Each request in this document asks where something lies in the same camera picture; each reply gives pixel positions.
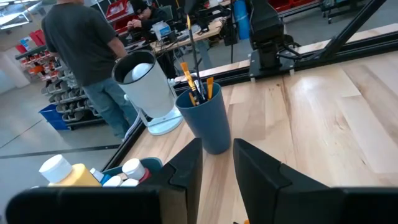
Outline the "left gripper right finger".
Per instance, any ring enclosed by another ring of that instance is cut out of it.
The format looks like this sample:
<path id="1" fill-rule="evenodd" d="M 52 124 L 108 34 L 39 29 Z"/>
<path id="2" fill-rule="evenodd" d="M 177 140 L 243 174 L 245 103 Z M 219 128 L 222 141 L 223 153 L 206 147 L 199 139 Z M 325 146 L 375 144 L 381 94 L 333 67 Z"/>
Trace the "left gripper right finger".
<path id="1" fill-rule="evenodd" d="M 234 168 L 250 223 L 336 223 L 341 191 L 289 167 L 243 139 Z"/>

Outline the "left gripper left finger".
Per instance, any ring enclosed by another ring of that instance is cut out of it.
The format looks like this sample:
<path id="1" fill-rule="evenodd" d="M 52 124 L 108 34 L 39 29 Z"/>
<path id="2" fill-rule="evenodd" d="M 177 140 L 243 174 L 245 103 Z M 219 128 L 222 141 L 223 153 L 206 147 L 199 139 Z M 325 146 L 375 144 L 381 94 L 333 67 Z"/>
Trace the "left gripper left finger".
<path id="1" fill-rule="evenodd" d="M 202 143 L 195 138 L 139 185 L 144 193 L 139 205 L 139 223 L 196 224 L 202 166 Z"/>

